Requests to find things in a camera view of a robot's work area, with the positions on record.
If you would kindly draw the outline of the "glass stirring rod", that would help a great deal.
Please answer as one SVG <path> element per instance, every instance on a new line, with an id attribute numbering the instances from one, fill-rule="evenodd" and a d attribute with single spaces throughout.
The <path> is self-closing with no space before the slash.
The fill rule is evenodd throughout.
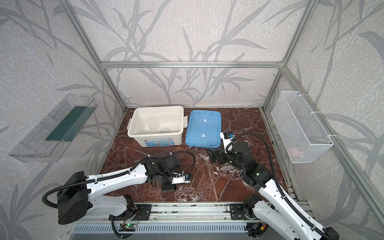
<path id="1" fill-rule="evenodd" d="M 185 187 L 185 186 L 177 186 L 177 190 L 194 190 L 195 188 L 192 187 Z"/>

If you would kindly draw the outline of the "white plastic storage bin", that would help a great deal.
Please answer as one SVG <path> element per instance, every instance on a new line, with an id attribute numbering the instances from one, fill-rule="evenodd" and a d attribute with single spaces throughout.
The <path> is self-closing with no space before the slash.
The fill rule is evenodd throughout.
<path id="1" fill-rule="evenodd" d="M 188 116 L 181 106 L 137 108 L 127 135 L 143 148 L 179 146 L 187 126 Z"/>

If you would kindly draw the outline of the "small white ceramic dish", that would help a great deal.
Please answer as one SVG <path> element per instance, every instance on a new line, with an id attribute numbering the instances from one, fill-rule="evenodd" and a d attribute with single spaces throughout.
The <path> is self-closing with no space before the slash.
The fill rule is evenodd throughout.
<path id="1" fill-rule="evenodd" d="M 161 134 L 167 134 L 169 132 L 170 132 L 169 128 L 166 128 L 166 127 L 159 129 L 159 133 Z"/>

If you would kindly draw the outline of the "clear plastic measuring beaker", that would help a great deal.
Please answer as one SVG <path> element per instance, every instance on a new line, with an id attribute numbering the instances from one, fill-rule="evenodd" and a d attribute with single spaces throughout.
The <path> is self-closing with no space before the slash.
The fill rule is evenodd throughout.
<path id="1" fill-rule="evenodd" d="M 151 134 L 158 133 L 159 128 L 160 128 L 160 122 L 159 122 L 158 118 L 156 118 L 156 117 L 147 118 L 146 124 L 147 124 L 147 126 L 149 128 L 149 132 Z"/>

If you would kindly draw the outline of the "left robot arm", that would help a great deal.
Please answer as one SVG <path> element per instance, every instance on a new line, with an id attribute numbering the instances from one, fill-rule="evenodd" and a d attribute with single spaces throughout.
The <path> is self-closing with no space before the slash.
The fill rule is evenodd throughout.
<path id="1" fill-rule="evenodd" d="M 109 215 L 127 220 L 137 210 L 131 196 L 111 197 L 110 192 L 146 183 L 162 184 L 163 191 L 174 191 L 178 184 L 189 183 L 191 175 L 179 172 L 175 155 L 162 159 L 145 158 L 134 166 L 101 175 L 73 174 L 63 185 L 46 192 L 42 202 L 58 210 L 58 223 L 67 225 L 84 216 Z"/>

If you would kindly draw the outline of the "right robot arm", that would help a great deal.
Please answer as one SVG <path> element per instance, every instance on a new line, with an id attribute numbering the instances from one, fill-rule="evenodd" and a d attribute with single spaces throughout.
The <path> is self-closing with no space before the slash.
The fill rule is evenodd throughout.
<path id="1" fill-rule="evenodd" d="M 297 204 L 275 181 L 265 166 L 258 164 L 246 142 L 235 143 L 232 151 L 207 149 L 211 162 L 230 164 L 241 172 L 243 181 L 257 190 L 243 202 L 245 215 L 265 222 L 286 240 L 338 240 L 332 227 L 325 228 Z"/>

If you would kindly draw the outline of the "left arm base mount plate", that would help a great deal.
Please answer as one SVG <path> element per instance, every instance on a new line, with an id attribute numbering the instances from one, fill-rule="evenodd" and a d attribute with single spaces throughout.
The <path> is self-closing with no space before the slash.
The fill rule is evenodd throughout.
<path id="1" fill-rule="evenodd" d="M 117 217 L 121 221 L 148 221 L 151 215 L 152 205 L 139 204 L 135 210 L 127 210 L 122 215 Z"/>

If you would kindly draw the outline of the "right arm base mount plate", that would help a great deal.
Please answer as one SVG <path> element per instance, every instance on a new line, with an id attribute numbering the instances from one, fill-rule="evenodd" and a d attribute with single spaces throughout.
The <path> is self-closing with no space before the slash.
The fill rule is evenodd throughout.
<path id="1" fill-rule="evenodd" d="M 231 215 L 231 220 L 255 220 L 252 209 L 245 204 L 229 204 L 228 212 Z"/>

